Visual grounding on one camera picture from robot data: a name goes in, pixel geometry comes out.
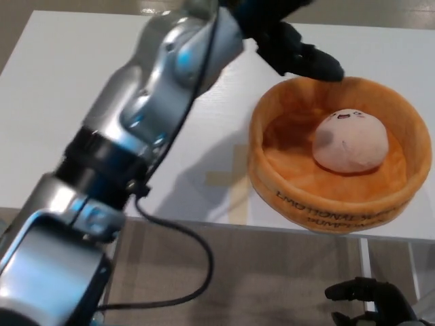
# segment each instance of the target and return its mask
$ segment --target plush bowl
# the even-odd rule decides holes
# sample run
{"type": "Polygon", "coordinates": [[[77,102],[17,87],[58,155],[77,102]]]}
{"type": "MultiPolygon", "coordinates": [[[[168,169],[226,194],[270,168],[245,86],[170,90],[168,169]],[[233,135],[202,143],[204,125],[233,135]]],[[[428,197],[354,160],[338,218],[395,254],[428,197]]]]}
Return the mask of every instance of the plush bowl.
{"type": "Polygon", "coordinates": [[[362,78],[283,81],[260,99],[251,117],[248,171],[254,189],[284,217],[317,232],[343,234],[391,221],[423,185],[431,161],[429,132],[413,106],[362,78]],[[389,153],[378,169],[340,175],[316,164],[315,129],[341,109],[383,122],[389,153]]]}

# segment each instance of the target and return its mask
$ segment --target wire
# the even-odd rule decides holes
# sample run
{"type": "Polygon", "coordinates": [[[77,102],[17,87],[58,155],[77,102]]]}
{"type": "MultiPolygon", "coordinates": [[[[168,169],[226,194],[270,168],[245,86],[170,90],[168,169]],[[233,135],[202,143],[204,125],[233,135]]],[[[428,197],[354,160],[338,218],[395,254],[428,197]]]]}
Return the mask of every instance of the wire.
{"type": "Polygon", "coordinates": [[[193,89],[192,98],[190,99],[188,108],[186,109],[186,112],[184,113],[184,116],[180,120],[180,123],[178,124],[177,128],[174,130],[173,134],[171,135],[171,138],[169,139],[165,149],[160,154],[160,156],[157,158],[156,162],[151,166],[150,170],[147,172],[147,174],[145,176],[145,183],[147,183],[151,179],[154,172],[156,172],[157,168],[160,166],[160,164],[162,163],[164,158],[169,153],[169,150],[171,149],[175,138],[177,137],[177,135],[181,131],[181,128],[183,127],[184,122],[186,122],[186,119],[189,115],[189,112],[192,109],[193,103],[199,94],[200,88],[202,86],[202,81],[203,81],[204,76],[205,76],[205,71],[206,71],[207,65],[209,63],[210,53],[211,53],[211,50],[212,50],[213,45],[214,45],[214,39],[215,39],[216,29],[218,29],[218,23],[219,23],[219,5],[217,5],[215,20],[214,20],[213,26],[211,28],[211,35],[210,35],[209,44],[207,45],[207,51],[205,53],[202,67],[199,71],[198,79],[196,80],[196,84],[195,84],[195,87],[193,89]]]}
{"type": "Polygon", "coordinates": [[[213,278],[214,266],[215,266],[214,257],[213,257],[213,251],[211,250],[207,241],[199,234],[195,233],[194,231],[192,231],[191,229],[185,226],[179,225],[178,223],[172,221],[167,221],[165,219],[159,219],[157,217],[147,214],[139,205],[140,199],[141,199],[140,197],[136,197],[135,207],[144,219],[148,220],[151,223],[160,225],[162,227],[181,232],[182,234],[185,234],[186,236],[193,238],[195,241],[199,243],[200,246],[202,246],[202,248],[204,248],[208,261],[207,275],[202,285],[197,290],[191,292],[191,294],[185,295],[183,297],[179,297],[177,299],[157,301],[157,302],[138,302],[138,303],[130,303],[130,304],[129,303],[105,304],[99,306],[97,308],[97,311],[151,309],[151,308],[162,308],[162,307],[176,306],[178,304],[184,304],[203,294],[204,291],[207,290],[207,288],[209,287],[211,279],[213,278]]]}
{"type": "MultiPolygon", "coordinates": [[[[154,172],[156,171],[156,169],[160,166],[160,164],[162,163],[162,161],[166,158],[169,150],[171,149],[175,138],[177,137],[177,135],[179,134],[182,126],[184,125],[184,122],[187,119],[187,116],[193,106],[193,103],[196,99],[196,97],[199,94],[200,88],[202,86],[202,81],[204,79],[205,76],[205,71],[207,68],[207,65],[209,63],[209,58],[210,58],[210,53],[212,51],[213,45],[214,45],[214,39],[215,39],[215,34],[216,34],[216,29],[218,28],[218,22],[219,22],[219,5],[217,5],[216,8],[216,15],[215,15],[215,20],[213,23],[213,26],[211,28],[211,35],[210,35],[210,40],[209,40],[209,44],[207,45],[207,51],[205,53],[205,57],[204,57],[204,61],[202,63],[202,67],[199,71],[198,74],[198,79],[196,81],[196,84],[193,88],[193,92],[192,92],[192,98],[190,99],[190,103],[188,106],[188,109],[186,110],[186,112],[184,113],[184,116],[182,117],[182,119],[180,120],[180,123],[178,124],[177,128],[175,129],[175,132],[171,135],[171,138],[169,139],[167,146],[165,147],[165,149],[163,150],[163,152],[160,154],[160,156],[158,157],[157,161],[155,164],[153,164],[153,166],[150,168],[150,170],[147,172],[144,180],[143,180],[143,184],[147,184],[148,181],[150,180],[151,176],[154,174],[154,172]]],[[[183,304],[186,302],[189,302],[195,298],[197,298],[198,296],[200,296],[202,293],[204,293],[204,291],[209,287],[211,279],[213,278],[213,273],[214,273],[214,257],[213,257],[213,251],[211,250],[209,244],[207,243],[206,240],[204,240],[204,238],[202,238],[199,234],[195,233],[193,230],[179,225],[178,223],[172,222],[172,221],[167,221],[165,219],[160,219],[158,217],[155,216],[151,216],[149,214],[147,214],[139,205],[139,201],[142,198],[142,196],[136,196],[135,198],[135,207],[137,209],[137,211],[142,215],[142,217],[146,220],[148,220],[151,223],[154,223],[156,225],[160,225],[162,227],[165,228],[169,228],[175,231],[178,231],[182,234],[185,234],[186,236],[189,236],[191,238],[193,238],[195,241],[198,242],[198,244],[200,246],[202,246],[202,248],[204,249],[206,255],[207,255],[207,261],[208,261],[208,270],[207,270],[207,275],[205,277],[205,280],[203,281],[202,285],[195,291],[191,292],[191,294],[185,295],[183,297],[179,297],[177,299],[172,299],[172,300],[165,300],[165,301],[159,301],[159,302],[137,302],[137,303],[120,303],[120,304],[105,304],[105,305],[101,305],[99,307],[97,307],[97,311],[107,311],[107,310],[132,310],[132,309],[151,309],[151,308],[162,308],[162,307],[169,307],[169,306],[176,306],[179,304],[183,304]]]]}

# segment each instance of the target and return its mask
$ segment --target robotic arm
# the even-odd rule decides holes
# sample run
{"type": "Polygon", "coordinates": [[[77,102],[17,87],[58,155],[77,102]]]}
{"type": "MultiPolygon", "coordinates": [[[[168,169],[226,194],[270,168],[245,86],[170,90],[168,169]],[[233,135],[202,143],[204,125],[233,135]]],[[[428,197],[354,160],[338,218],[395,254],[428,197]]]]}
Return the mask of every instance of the robotic arm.
{"type": "Polygon", "coordinates": [[[53,172],[0,238],[2,326],[89,325],[111,276],[113,242],[194,99],[254,38],[278,73],[340,81],[333,57],[281,19],[306,0],[246,0],[235,10],[188,0],[154,16],[132,58],[109,79],[53,172]]]}

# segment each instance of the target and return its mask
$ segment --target stuffed toy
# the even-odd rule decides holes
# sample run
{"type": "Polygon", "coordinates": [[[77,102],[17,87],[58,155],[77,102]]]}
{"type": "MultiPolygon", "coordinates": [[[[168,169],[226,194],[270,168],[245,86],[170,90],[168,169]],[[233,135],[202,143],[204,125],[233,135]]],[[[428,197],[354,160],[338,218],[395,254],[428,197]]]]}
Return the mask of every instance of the stuffed toy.
{"type": "Polygon", "coordinates": [[[379,167],[388,154],[387,131],[377,118],[344,109],[328,116],[315,131],[316,162],[336,173],[364,173],[379,167]]]}

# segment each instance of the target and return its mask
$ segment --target gray floor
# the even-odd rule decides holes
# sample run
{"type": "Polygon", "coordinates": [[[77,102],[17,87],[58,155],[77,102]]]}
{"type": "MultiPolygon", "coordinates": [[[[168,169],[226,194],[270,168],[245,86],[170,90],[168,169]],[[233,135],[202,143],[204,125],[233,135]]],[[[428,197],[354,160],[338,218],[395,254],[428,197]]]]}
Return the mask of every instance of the gray floor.
{"type": "MultiPolygon", "coordinates": [[[[151,14],[168,1],[0,0],[0,72],[33,10],[151,14]]],[[[317,0],[291,22],[435,29],[432,0],[317,0]]],[[[0,209],[11,221],[16,211],[0,209]]],[[[360,304],[331,304],[324,288],[360,274],[354,240],[229,229],[195,228],[212,244],[217,270],[210,290],[183,306],[113,312],[123,325],[331,325],[329,313],[362,311],[360,304]]],[[[370,241],[373,273],[415,301],[405,243],[370,241]]],[[[170,231],[130,222],[123,232],[110,301],[159,300],[181,295],[203,277],[205,263],[190,241],[170,231]]]]}

